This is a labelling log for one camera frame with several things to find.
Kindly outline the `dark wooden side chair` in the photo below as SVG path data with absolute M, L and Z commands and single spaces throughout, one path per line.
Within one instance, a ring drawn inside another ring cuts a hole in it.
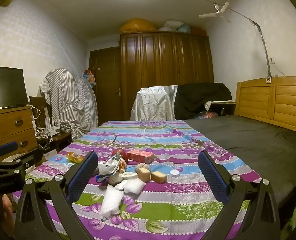
M 70 132 L 64 131 L 59 121 L 52 116 L 51 106 L 44 96 L 29 96 L 33 112 L 36 141 L 44 153 L 60 152 L 72 142 Z

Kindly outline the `white medicine carton box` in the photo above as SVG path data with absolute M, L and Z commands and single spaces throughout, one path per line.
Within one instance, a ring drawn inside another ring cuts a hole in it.
M 122 155 L 119 153 L 113 155 L 108 161 L 98 163 L 99 174 L 96 176 L 97 183 L 105 183 L 114 175 L 119 168 Z

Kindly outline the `white round plastic lid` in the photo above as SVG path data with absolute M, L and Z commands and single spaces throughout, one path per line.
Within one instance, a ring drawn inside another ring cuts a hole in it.
M 172 176 L 173 178 L 177 178 L 180 176 L 180 171 L 179 170 L 171 170 L 169 172 L 169 175 Z

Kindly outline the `brown sponge block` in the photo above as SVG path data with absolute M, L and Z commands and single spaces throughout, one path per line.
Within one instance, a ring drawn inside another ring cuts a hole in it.
M 166 183 L 167 179 L 168 179 L 168 176 L 163 172 L 155 171 L 151 173 L 151 180 L 156 183 L 159 183 L 159 184 Z

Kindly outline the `dark wooden wardrobe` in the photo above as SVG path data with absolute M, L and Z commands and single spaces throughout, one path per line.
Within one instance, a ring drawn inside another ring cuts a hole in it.
M 130 119 L 136 94 L 151 86 L 213 82 L 209 38 L 187 33 L 120 36 L 122 118 Z

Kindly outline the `white towel sock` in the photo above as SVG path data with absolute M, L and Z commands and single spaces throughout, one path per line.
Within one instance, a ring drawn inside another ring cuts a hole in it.
M 137 173 L 134 172 L 116 172 L 109 177 L 108 183 L 119 191 L 131 194 L 140 194 L 146 186 L 146 183 L 138 178 Z

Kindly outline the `white ceiling fan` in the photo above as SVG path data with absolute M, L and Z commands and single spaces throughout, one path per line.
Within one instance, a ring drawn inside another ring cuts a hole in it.
M 229 6 L 229 2 L 226 2 L 222 7 L 220 7 L 220 5 L 218 5 L 217 3 L 214 3 L 214 8 L 215 8 L 216 12 L 199 15 L 199 18 L 201 18 L 201 19 L 204 19 L 204 18 L 221 18 L 224 21 L 230 23 L 230 20 L 228 20 L 227 18 L 224 17 L 224 12 L 228 8 L 228 6 Z

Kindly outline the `red pink carton box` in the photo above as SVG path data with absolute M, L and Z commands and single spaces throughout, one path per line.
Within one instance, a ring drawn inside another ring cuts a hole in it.
M 155 155 L 153 153 L 135 149 L 128 151 L 127 157 L 129 160 L 145 164 L 150 164 L 155 159 Z

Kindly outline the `beige knitted ball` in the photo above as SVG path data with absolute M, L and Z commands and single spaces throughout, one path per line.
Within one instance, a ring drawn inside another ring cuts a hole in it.
M 139 163 L 139 164 L 136 164 L 136 166 L 135 166 L 135 171 L 136 171 L 136 173 L 138 172 L 138 170 L 139 170 L 140 168 L 144 168 L 144 169 L 149 170 L 149 171 L 151 170 L 149 164 Z

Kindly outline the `pale yellow sponge block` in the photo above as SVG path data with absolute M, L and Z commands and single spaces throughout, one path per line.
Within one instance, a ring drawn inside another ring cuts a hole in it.
M 151 180 L 151 171 L 140 168 L 138 170 L 137 177 L 143 182 L 147 183 Z

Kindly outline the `gold foil candy wrapper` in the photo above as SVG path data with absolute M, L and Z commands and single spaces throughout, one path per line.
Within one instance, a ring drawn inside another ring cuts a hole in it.
M 83 161 L 83 157 L 75 152 L 68 152 L 67 158 L 70 162 L 79 164 Z

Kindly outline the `black cloth pile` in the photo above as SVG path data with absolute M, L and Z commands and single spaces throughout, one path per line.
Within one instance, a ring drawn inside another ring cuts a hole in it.
M 174 114 L 176 120 L 193 119 L 205 111 L 208 101 L 232 100 L 230 90 L 223 83 L 190 83 L 178 85 Z

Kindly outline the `white pillows on wardrobe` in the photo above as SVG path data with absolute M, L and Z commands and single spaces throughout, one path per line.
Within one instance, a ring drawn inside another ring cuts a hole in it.
M 158 31 L 191 33 L 190 25 L 177 20 L 168 20 Z

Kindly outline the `wooden chest of drawers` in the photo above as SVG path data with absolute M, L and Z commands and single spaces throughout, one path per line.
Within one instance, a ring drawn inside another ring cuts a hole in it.
M 0 161 L 37 148 L 32 110 L 28 106 L 0 109 L 0 146 L 13 141 L 18 144 L 18 149 L 1 156 Z

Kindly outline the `striped grey white cloth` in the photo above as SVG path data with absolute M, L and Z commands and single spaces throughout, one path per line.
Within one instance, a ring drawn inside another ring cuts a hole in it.
M 51 106 L 52 116 L 72 140 L 98 127 L 97 102 L 86 79 L 60 68 L 50 71 L 40 83 L 40 93 Z

